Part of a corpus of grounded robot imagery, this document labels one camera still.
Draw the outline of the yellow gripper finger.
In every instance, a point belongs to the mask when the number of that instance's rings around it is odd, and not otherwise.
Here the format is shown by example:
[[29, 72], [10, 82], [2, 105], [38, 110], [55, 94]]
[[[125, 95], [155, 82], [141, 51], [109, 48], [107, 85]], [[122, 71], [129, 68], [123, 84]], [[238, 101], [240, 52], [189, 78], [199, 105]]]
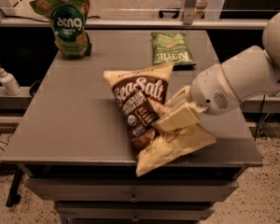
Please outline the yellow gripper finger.
[[179, 103], [188, 103], [191, 100], [190, 85], [180, 89], [170, 100], [166, 102], [168, 106], [174, 106]]
[[194, 102], [175, 105], [169, 112], [155, 121], [153, 126], [161, 133], [182, 129], [197, 124], [204, 111], [204, 106]]

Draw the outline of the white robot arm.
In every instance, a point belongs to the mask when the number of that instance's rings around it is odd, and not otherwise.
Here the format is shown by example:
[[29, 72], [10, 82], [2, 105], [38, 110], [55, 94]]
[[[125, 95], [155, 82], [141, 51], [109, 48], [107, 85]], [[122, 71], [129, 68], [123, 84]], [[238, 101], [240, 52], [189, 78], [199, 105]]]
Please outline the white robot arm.
[[202, 113], [221, 115], [257, 95], [280, 92], [280, 12], [264, 28], [262, 44], [202, 71], [172, 97], [153, 126], [172, 132], [197, 123]]

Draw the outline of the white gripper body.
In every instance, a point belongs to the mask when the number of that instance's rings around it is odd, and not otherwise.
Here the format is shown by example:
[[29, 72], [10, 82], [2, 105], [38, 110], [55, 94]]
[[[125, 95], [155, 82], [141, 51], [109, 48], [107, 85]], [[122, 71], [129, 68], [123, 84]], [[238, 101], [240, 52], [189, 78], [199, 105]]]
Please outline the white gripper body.
[[207, 108], [209, 115], [224, 114], [240, 104], [240, 98], [220, 64], [207, 68], [194, 78], [191, 95], [197, 105]]

